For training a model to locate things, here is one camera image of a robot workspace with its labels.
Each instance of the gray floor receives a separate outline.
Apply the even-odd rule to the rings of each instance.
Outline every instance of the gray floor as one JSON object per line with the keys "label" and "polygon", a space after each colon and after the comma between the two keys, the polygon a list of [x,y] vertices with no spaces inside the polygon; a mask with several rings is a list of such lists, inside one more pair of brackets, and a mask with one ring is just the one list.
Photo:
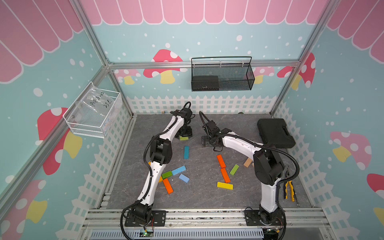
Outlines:
{"label": "gray floor", "polygon": [[[236,134],[255,142],[261,142],[257,121],[260,118],[270,118],[269,114],[208,114],[219,128],[229,128]],[[108,209],[122,209],[133,203],[140,194],[148,174],[142,156],[151,137],[161,131],[169,123],[171,116],[167,115],[138,115],[123,158]],[[185,165],[183,174],[190,178],[185,183],[178,178],[179,174],[169,178],[174,190],[168,194],[164,184],[157,186],[154,208],[230,208],[230,207],[258,207],[261,201],[261,185],[255,176],[252,165],[243,166],[247,157],[229,148],[222,152],[214,152],[212,147],[202,147],[201,136],[205,135],[202,122],[197,115],[190,124],[193,137],[187,141],[172,141],[173,157],[167,164],[165,171],[174,170]],[[189,146],[189,159],[184,159],[184,146]],[[229,173],[235,164],[240,167],[234,176],[229,175],[233,190],[220,189],[217,182],[223,182],[217,155],[221,154],[227,165]],[[290,166],[291,174],[294,166],[291,161],[281,155],[284,163]],[[303,186],[298,178],[293,181],[300,207],[310,207]],[[282,207],[297,207],[296,202],[291,202],[290,195],[283,200],[280,192]]]}

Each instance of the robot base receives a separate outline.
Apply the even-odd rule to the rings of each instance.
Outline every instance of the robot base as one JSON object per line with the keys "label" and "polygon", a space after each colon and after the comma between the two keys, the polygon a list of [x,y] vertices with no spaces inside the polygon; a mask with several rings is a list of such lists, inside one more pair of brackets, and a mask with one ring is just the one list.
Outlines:
{"label": "robot base", "polygon": [[[153,216],[153,226],[154,227],[164,227],[167,211],[152,211]],[[126,227],[142,227],[135,217],[128,212],[127,219],[125,220],[124,226]]]}
{"label": "robot base", "polygon": [[259,206],[259,210],[245,210],[244,214],[247,226],[279,226],[282,224],[284,218],[283,211],[279,208],[277,208],[274,212],[269,213],[261,206]]}

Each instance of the orange block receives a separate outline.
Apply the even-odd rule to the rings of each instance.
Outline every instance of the orange block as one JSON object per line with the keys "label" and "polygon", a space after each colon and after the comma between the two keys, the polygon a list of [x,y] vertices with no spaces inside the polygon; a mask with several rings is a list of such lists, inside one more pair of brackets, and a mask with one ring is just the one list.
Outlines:
{"label": "orange block", "polygon": [[229,179],[228,173],[227,173],[225,168],[221,169],[221,174],[223,175],[225,183],[231,182],[231,180]]}
{"label": "orange block", "polygon": [[168,181],[168,178],[164,179],[164,180],[163,180],[163,183],[164,183],[164,186],[165,186],[166,189],[167,189],[168,194],[173,193],[173,189],[172,189],[172,187],[170,186],[170,183],[169,183],[169,181]]}
{"label": "orange block", "polygon": [[221,155],[217,155],[217,160],[218,162],[220,163],[220,167],[221,168],[225,168],[225,163],[224,163],[224,160],[223,160],[223,157]]}

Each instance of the black wire basket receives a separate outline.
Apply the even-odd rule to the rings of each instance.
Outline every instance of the black wire basket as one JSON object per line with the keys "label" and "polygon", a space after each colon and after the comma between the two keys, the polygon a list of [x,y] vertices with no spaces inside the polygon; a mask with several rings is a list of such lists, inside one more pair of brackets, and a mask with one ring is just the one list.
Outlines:
{"label": "black wire basket", "polygon": [[255,81],[252,57],[192,58],[192,91],[251,90]]}

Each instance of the white wire basket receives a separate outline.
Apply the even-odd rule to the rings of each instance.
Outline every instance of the white wire basket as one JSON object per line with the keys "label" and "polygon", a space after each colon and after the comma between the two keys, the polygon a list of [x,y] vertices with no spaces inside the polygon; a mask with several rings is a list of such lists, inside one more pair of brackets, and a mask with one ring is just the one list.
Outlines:
{"label": "white wire basket", "polygon": [[115,91],[100,89],[102,93],[114,99],[108,113],[103,115],[85,103],[88,92],[92,88],[95,89],[96,87],[90,82],[80,94],[82,96],[80,100],[72,103],[63,114],[63,118],[73,134],[105,138],[122,106],[121,94]]}

